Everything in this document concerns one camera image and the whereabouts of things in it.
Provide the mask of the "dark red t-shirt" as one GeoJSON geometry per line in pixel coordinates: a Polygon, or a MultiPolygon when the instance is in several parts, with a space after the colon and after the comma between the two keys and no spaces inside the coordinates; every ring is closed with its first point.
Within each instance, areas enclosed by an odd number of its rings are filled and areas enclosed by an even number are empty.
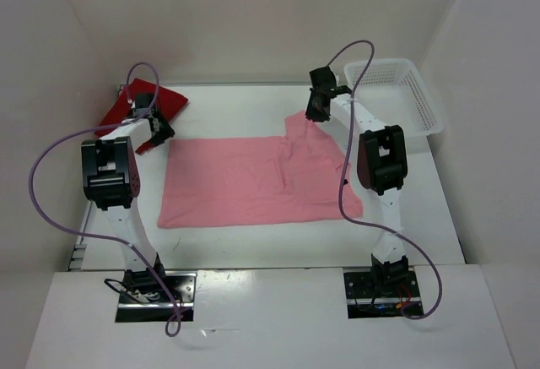
{"type": "MultiPolygon", "coordinates": [[[[128,91],[130,98],[134,101],[135,95],[139,93],[151,93],[154,94],[155,84],[135,78],[129,85],[128,91]]],[[[168,90],[163,87],[159,87],[158,103],[156,105],[157,110],[166,118],[171,125],[174,118],[178,113],[188,104],[188,99],[181,94],[178,94],[172,90],[168,90]]],[[[121,93],[118,96],[116,103],[106,113],[105,117],[101,120],[99,126],[117,124],[123,122],[126,118],[132,117],[132,103],[127,98],[126,88],[121,89],[121,93]]],[[[148,137],[151,134],[149,120],[143,125],[143,136],[148,137]]],[[[138,155],[142,155],[151,149],[157,147],[151,147],[149,145],[149,139],[142,142],[140,138],[132,138],[132,145],[136,148],[135,152],[138,155]]]]}

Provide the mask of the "light pink t-shirt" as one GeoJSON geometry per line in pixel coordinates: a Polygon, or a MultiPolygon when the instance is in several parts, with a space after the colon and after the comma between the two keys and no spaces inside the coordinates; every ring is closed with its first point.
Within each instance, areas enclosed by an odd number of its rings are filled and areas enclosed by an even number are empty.
{"type": "Polygon", "coordinates": [[[334,138],[302,112],[283,136],[170,142],[161,229],[339,220],[364,208],[334,138]]]}

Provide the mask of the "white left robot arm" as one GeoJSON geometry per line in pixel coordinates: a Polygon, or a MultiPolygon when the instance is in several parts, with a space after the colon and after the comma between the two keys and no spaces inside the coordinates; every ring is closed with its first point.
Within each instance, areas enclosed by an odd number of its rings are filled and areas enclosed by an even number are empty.
{"type": "Polygon", "coordinates": [[[141,179],[135,148],[151,138],[150,122],[126,120],[100,139],[81,144],[84,194],[102,211],[112,240],[124,246],[123,283],[151,301],[174,298],[159,254],[151,245],[138,209],[141,179]]]}

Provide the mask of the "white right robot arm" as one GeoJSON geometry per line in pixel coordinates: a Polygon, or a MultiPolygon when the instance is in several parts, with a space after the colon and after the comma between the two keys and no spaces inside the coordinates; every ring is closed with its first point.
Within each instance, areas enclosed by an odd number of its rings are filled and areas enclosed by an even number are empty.
{"type": "Polygon", "coordinates": [[[338,108],[338,119],[349,123],[348,147],[345,160],[349,160],[355,128],[360,131],[356,174],[359,183],[379,202],[381,223],[360,221],[359,224],[379,229],[371,253],[370,274],[376,294],[395,290],[407,277],[408,258],[402,243],[400,197],[404,179],[408,174],[404,132],[398,125],[388,126],[377,120],[362,105],[352,99],[340,99],[351,89],[310,89],[306,118],[313,122],[330,120],[331,105],[338,108]]]}

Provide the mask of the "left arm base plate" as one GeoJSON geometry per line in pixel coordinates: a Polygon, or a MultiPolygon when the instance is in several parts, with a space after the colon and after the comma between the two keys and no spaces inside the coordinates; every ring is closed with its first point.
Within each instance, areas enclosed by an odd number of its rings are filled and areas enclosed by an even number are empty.
{"type": "MultiPolygon", "coordinates": [[[[165,323],[173,314],[173,305],[160,285],[139,290],[126,279],[105,279],[106,285],[118,294],[116,323],[165,323]]],[[[180,305],[181,321],[192,322],[194,316],[197,273],[169,271],[164,282],[180,305]]]]}

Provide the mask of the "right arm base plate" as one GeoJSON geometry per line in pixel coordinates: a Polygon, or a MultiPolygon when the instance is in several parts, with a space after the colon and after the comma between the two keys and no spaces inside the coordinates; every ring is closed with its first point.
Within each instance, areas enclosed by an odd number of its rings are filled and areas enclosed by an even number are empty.
{"type": "Polygon", "coordinates": [[[377,290],[369,269],[343,271],[349,319],[401,317],[424,314],[417,276],[410,269],[405,279],[377,290]]]}

